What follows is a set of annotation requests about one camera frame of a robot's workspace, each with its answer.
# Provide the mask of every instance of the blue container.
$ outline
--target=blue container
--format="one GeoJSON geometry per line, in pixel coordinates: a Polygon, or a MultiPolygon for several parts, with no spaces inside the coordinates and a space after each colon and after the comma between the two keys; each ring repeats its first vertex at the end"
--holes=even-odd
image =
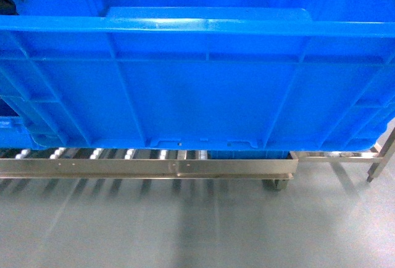
{"type": "Polygon", "coordinates": [[[43,146],[360,150],[395,116],[393,0],[13,1],[0,98],[43,146]]]}
{"type": "Polygon", "coordinates": [[[0,147],[42,149],[36,144],[19,117],[0,99],[0,147]]]}
{"type": "Polygon", "coordinates": [[[286,159],[284,151],[211,151],[211,159],[286,159]]]}

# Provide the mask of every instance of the plastic bin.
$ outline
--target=plastic bin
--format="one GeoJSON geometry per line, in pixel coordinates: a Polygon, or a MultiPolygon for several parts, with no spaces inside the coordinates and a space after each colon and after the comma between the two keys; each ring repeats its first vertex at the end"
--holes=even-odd
{"type": "Polygon", "coordinates": [[[31,138],[22,118],[0,99],[0,147],[42,149],[31,138]]]}
{"type": "Polygon", "coordinates": [[[286,159],[287,151],[210,151],[211,159],[286,159]]]}
{"type": "Polygon", "coordinates": [[[360,150],[395,116],[393,0],[13,1],[0,97],[43,146],[360,150]]]}

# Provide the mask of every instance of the roller conveyor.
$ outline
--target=roller conveyor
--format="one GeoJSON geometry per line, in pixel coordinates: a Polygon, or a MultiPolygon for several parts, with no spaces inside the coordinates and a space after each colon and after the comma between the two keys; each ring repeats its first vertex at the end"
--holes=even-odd
{"type": "Polygon", "coordinates": [[[52,148],[0,149],[0,178],[250,178],[273,180],[278,190],[299,162],[372,163],[368,182],[395,152],[395,130],[383,147],[363,152],[289,152],[286,159],[211,159],[207,151],[52,148]]]}

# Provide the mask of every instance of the stainless steel frame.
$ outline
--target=stainless steel frame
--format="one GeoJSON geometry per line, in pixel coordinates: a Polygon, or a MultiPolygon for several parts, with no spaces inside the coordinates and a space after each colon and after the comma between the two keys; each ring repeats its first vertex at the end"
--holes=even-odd
{"type": "Polygon", "coordinates": [[[256,178],[285,188],[298,162],[364,162],[378,177],[395,153],[395,129],[384,146],[365,152],[289,152],[287,159],[212,160],[207,151],[136,149],[0,150],[0,178],[256,178]],[[139,158],[145,151],[149,157],[139,158]]]}

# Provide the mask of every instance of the metal bar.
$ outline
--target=metal bar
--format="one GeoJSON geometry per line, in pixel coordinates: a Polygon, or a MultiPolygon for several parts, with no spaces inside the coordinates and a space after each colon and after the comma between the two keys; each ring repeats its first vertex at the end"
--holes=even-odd
{"type": "Polygon", "coordinates": [[[1,159],[0,178],[292,178],[297,160],[1,159]]]}
{"type": "Polygon", "coordinates": [[[300,162],[379,163],[379,153],[369,152],[292,152],[300,162]]]}
{"type": "Polygon", "coordinates": [[[385,166],[387,165],[390,158],[395,153],[395,128],[392,130],[388,139],[386,140],[384,146],[378,153],[378,156],[381,157],[380,163],[372,164],[372,166],[368,170],[368,182],[371,182],[374,178],[378,177],[385,166]]]}

